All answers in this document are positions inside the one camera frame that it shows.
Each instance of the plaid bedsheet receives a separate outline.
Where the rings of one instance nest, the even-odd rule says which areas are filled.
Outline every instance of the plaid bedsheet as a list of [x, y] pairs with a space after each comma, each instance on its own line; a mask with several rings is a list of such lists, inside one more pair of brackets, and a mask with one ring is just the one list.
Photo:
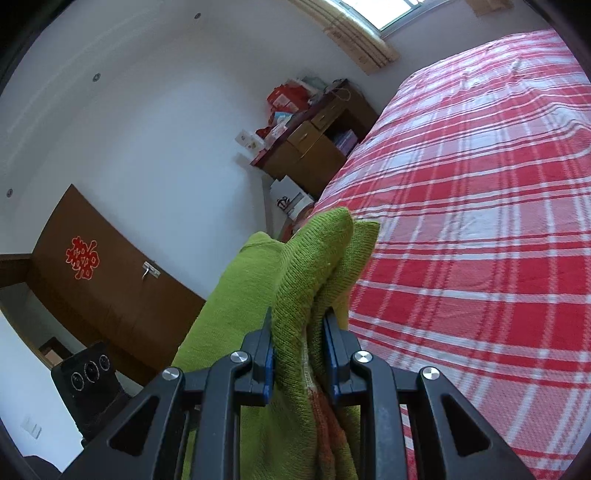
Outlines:
[[591, 85], [560, 37], [412, 75], [316, 211], [336, 206], [381, 223], [351, 296], [362, 346], [439, 367], [559, 478], [591, 432]]

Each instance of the light switch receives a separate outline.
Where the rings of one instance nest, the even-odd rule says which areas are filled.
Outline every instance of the light switch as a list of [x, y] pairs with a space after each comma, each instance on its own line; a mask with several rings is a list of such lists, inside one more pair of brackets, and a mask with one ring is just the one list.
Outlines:
[[31, 437], [33, 437], [35, 440], [39, 438], [39, 435], [41, 434], [42, 430], [41, 425], [38, 425], [37, 423], [32, 421], [30, 416], [25, 417], [25, 419], [21, 423], [21, 427], [23, 430], [31, 434]]

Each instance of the green fabric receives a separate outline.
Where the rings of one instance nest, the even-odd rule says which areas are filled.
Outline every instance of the green fabric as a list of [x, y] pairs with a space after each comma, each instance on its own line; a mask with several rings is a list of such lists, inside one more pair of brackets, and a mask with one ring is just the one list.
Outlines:
[[181, 344], [175, 366], [209, 367], [237, 350], [272, 307], [275, 386], [268, 406], [242, 408], [243, 480], [357, 478], [359, 412], [340, 411], [339, 424], [316, 378], [324, 369], [322, 315], [333, 306], [341, 328], [347, 326], [348, 294], [371, 256], [378, 229], [339, 208], [312, 217], [286, 244], [262, 232], [252, 235]]

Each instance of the beige curtain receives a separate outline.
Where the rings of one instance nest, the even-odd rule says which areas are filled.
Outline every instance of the beige curtain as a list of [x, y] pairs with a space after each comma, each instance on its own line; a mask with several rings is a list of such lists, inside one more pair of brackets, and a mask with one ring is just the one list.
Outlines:
[[466, 3], [472, 7], [477, 17], [513, 8], [512, 0], [466, 0]]
[[368, 75], [399, 58], [396, 50], [340, 5], [330, 0], [289, 1], [316, 20]]

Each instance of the red paper cutout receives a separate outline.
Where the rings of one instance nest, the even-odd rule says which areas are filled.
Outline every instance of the red paper cutout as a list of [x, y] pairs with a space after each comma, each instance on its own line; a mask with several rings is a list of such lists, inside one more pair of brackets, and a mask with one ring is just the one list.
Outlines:
[[72, 265], [72, 270], [76, 272], [76, 280], [92, 278], [94, 269], [100, 264], [99, 254], [95, 248], [96, 240], [88, 245], [80, 236], [72, 239], [72, 248], [66, 250], [66, 263]]

